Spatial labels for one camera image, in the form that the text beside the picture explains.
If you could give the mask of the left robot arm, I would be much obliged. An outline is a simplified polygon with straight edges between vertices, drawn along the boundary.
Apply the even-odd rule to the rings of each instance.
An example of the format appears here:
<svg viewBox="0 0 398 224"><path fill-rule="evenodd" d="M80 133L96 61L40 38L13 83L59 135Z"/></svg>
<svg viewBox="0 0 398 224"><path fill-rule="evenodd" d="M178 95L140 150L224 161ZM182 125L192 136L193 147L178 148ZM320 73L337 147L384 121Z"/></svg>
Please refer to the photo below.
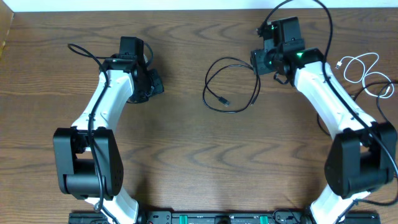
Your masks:
<svg viewBox="0 0 398 224"><path fill-rule="evenodd" d="M147 223L147 215L123 186L124 167L114 136L126 104L139 104L164 92L148 43L122 36L119 52L98 57L69 43L74 53L93 59L99 81L87 107L68 128L57 128L53 148L58 186L63 194L92 204L109 223Z"/></svg>

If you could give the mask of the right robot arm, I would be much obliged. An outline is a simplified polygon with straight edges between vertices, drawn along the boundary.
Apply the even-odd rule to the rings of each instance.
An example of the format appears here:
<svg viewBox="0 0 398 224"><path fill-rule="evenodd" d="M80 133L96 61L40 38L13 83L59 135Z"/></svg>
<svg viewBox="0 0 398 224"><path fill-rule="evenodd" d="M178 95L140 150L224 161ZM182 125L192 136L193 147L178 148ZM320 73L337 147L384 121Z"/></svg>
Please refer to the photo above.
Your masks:
<svg viewBox="0 0 398 224"><path fill-rule="evenodd" d="M264 47L251 52L255 75L285 76L284 83L311 102L333 140L324 166L327 185L301 223L368 222L346 214L397 174L395 128L365 113L339 84L326 56L305 47L297 17L263 22L257 34Z"/></svg>

